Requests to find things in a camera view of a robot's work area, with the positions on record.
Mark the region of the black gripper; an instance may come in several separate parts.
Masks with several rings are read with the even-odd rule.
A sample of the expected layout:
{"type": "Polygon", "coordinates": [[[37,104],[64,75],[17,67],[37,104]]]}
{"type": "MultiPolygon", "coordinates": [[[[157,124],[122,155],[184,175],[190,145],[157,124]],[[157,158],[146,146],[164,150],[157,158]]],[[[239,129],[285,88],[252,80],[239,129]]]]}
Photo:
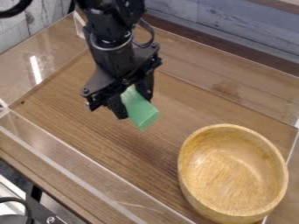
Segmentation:
{"type": "Polygon", "coordinates": [[[162,64],[158,56],[160,46],[146,46],[132,42],[114,48],[104,48],[89,42],[88,49],[94,61],[94,70],[80,90],[88,109],[94,111],[108,107],[118,120],[126,119],[126,107],[120,95],[134,86],[137,93],[152,100],[154,89],[154,69],[162,64]]]}

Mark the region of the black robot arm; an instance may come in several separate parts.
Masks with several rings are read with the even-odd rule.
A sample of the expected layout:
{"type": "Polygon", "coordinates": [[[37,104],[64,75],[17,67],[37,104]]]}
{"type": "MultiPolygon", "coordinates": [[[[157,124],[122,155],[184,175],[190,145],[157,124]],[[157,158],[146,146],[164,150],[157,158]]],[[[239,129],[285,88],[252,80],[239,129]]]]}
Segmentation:
{"type": "Polygon", "coordinates": [[[121,94],[133,87],[153,98],[154,69],[162,64],[154,29],[142,19],[145,0],[74,0],[86,23],[82,26],[94,70],[80,90],[88,109],[104,106],[117,119],[128,118],[121,94]]]}

